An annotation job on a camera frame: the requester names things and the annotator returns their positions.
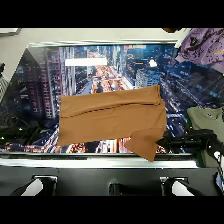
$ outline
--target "white rectangle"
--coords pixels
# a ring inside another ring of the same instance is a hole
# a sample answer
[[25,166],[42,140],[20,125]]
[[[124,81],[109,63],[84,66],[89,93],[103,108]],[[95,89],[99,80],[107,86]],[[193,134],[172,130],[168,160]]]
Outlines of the white rectangle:
[[106,58],[73,58],[66,59],[65,66],[96,66],[107,65]]

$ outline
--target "cityscape image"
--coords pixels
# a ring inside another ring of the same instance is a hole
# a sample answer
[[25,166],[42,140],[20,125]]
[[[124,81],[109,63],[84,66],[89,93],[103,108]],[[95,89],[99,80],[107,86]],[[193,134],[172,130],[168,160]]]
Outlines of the cityscape image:
[[[175,52],[174,44],[26,49],[7,90],[0,92],[0,151],[131,153],[124,147],[129,138],[58,146],[61,96],[158,84],[166,103],[167,130],[183,135],[189,107],[224,106],[224,76],[207,65],[178,63]],[[106,58],[107,64],[65,65],[66,59],[76,58]],[[165,151],[158,147],[158,153]]]

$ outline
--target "white floor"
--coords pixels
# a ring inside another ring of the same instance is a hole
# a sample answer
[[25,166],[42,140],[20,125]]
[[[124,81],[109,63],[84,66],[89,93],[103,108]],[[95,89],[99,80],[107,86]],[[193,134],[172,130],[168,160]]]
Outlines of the white floor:
[[0,63],[11,79],[29,43],[75,40],[178,39],[182,31],[169,34],[161,28],[22,28],[19,35],[0,37]]

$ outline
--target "purple cloth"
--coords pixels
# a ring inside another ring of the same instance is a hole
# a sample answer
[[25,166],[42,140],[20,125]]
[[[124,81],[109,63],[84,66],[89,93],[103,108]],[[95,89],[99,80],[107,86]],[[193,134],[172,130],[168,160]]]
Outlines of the purple cloth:
[[193,28],[182,42],[176,60],[211,64],[224,73],[224,28]]

